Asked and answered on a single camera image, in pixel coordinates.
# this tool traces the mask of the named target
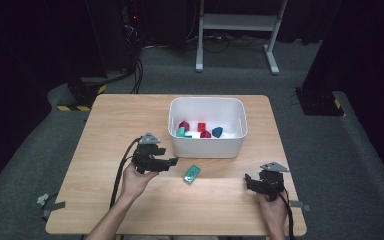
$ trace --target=red block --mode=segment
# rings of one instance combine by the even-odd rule
[[[181,127],[184,127],[185,131],[189,131],[189,123],[188,122],[185,122],[185,121],[181,122],[179,124],[179,128],[181,128]]]
[[[203,131],[202,133],[201,133],[201,136],[200,136],[201,138],[211,138],[211,133],[209,132],[209,131]]]
[[[198,123],[198,132],[205,131],[205,123]]]

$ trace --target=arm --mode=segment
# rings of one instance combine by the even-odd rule
[[[136,171],[134,164],[130,163],[123,171],[123,184],[119,198],[93,228],[87,239],[112,239],[133,202],[145,191],[149,181],[158,174],[158,172],[140,174]]]
[[[283,231],[287,214],[285,203],[280,197],[272,202],[267,200],[268,196],[261,193],[257,193],[257,197],[260,202],[261,215],[269,230],[271,239],[285,240],[285,232]]]

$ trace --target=white storage box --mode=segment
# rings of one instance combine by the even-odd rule
[[[189,123],[186,134],[192,135],[191,138],[176,136],[183,121]],[[219,137],[200,138],[198,123],[205,123],[210,133],[218,127],[223,128],[223,132]],[[236,98],[176,98],[170,105],[168,131],[177,157],[234,158],[248,133],[245,108]]]

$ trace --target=metal bracket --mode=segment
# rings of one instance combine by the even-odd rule
[[[289,201],[289,206],[290,207],[296,207],[296,208],[301,208],[301,210],[303,211],[303,212],[311,212],[311,206],[310,205],[304,205],[304,203],[303,202],[301,202],[301,201],[292,201],[292,200],[290,200]]]
[[[260,166],[262,169],[272,172],[290,172],[289,168],[285,168],[277,162],[272,162]]]
[[[44,210],[43,214],[42,214],[42,218],[43,217],[49,217],[49,215],[51,215],[51,212],[58,210],[58,209],[61,209],[61,208],[65,208],[65,201],[60,202],[60,203],[55,203],[54,205],[50,206],[49,209]]]
[[[160,143],[161,140],[152,135],[152,133],[147,132],[142,138],[139,140],[139,144],[156,144]]]

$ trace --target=human hand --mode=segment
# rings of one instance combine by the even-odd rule
[[[286,199],[286,193],[283,191],[281,195]],[[266,224],[271,239],[285,239],[283,226],[286,220],[286,206],[283,200],[278,196],[274,201],[269,202],[267,195],[257,193],[260,202],[260,212],[263,221]]]
[[[157,176],[159,172],[148,172],[141,174],[136,171],[135,165],[130,164],[123,171],[123,184],[121,187],[121,196],[131,200],[136,200],[145,191],[146,186],[152,178]]]

